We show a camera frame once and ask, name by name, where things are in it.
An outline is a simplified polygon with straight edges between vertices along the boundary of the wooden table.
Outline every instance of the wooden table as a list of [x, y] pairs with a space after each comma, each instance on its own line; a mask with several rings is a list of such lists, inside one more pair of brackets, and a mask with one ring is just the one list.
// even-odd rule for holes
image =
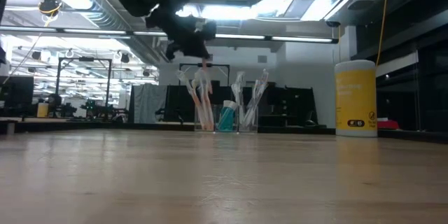
[[0, 138], [0, 223], [447, 223], [448, 146], [89, 130]]

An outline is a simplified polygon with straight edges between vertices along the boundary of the red object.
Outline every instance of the red object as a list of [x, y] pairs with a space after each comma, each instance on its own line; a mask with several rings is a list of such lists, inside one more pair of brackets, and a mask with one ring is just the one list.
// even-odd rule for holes
[[393, 120], [387, 120], [387, 121], [379, 121], [378, 122], [378, 128], [379, 129], [388, 129], [388, 130], [398, 130], [400, 129], [400, 126], [398, 126], [398, 122]]

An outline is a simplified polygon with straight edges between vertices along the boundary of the ductwork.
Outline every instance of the ductwork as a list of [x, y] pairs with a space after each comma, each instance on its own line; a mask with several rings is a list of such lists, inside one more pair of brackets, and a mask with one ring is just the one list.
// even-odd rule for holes
[[[91, 0], [93, 6], [89, 9], [92, 13], [83, 14], [100, 29], [107, 30], [130, 30], [128, 23], [120, 16], [117, 10], [107, 0]], [[158, 64], [160, 53], [143, 42], [140, 38], [120, 40], [131, 48], [133, 53], [146, 64]]]

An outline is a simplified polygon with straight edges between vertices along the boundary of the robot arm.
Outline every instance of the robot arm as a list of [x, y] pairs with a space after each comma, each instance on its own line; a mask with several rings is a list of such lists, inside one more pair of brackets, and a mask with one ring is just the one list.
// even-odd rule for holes
[[176, 12], [190, 0], [119, 0], [127, 12], [135, 17], [146, 16], [146, 27], [159, 27], [173, 42], [167, 48], [167, 56], [174, 58], [180, 50], [185, 56], [208, 59], [204, 42], [215, 39], [216, 23], [210, 22], [197, 31], [195, 24], [201, 19], [179, 17]]

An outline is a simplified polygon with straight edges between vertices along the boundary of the yellow object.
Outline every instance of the yellow object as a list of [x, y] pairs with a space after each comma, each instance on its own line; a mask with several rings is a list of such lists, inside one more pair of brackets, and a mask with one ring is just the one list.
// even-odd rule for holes
[[354, 60], [339, 63], [336, 74], [336, 134], [377, 136], [375, 63]]
[[48, 117], [48, 104], [40, 103], [37, 106], [37, 117], [46, 118]]

